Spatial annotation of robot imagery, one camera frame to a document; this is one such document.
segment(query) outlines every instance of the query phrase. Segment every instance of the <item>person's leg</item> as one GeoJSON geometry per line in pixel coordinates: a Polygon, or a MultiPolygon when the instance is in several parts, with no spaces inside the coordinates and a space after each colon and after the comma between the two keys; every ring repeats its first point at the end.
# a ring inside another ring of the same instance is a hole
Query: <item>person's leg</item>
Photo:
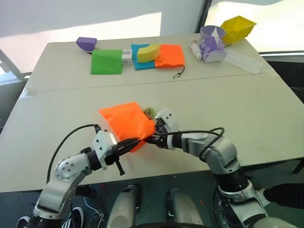
{"type": "Polygon", "coordinates": [[[264,190],[263,195],[280,206],[304,209],[304,183],[276,185],[264,190]]]}

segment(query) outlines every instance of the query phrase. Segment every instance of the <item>orange bag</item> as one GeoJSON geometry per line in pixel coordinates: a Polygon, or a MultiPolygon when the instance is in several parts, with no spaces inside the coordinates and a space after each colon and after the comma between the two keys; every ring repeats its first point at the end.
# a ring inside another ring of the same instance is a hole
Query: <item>orange bag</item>
{"type": "MultiPolygon", "coordinates": [[[[136,102],[99,109],[99,113],[109,123],[120,141],[130,138],[144,140],[155,132],[154,121],[148,119],[136,102]]],[[[144,143],[141,141],[131,151],[137,150],[144,143]]]]}
{"type": "Polygon", "coordinates": [[[154,60],[156,68],[175,68],[185,66],[181,45],[161,45],[161,53],[154,60]]]}

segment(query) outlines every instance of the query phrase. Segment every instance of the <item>purple block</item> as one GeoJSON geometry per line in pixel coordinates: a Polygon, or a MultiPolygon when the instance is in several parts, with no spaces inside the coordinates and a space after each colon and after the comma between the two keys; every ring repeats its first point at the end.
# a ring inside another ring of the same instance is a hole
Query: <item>purple block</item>
{"type": "Polygon", "coordinates": [[[76,40],[76,43],[84,51],[93,51],[96,46],[97,39],[89,37],[79,37],[76,40]]]}

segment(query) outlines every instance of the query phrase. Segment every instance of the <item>blue cloth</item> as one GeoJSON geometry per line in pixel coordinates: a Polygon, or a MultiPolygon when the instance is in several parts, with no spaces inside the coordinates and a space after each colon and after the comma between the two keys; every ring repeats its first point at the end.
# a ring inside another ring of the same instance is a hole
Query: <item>blue cloth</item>
{"type": "Polygon", "coordinates": [[[131,44],[132,61],[133,61],[135,70],[155,68],[154,61],[150,61],[150,62],[146,62],[146,63],[139,63],[137,61],[137,52],[138,52],[138,49],[146,47],[146,46],[149,46],[149,45],[150,44],[131,44]]]}

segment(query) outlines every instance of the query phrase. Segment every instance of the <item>purple cup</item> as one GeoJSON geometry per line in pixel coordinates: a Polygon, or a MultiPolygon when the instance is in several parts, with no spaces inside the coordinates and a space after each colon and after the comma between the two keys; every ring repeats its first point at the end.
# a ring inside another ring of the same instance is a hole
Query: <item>purple cup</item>
{"type": "Polygon", "coordinates": [[[217,29],[218,37],[223,38],[224,35],[226,34],[224,29],[222,29],[221,27],[215,26],[215,25],[207,25],[207,26],[201,27],[201,29],[200,29],[201,39],[204,39],[205,37],[211,37],[215,28],[217,29]]]}

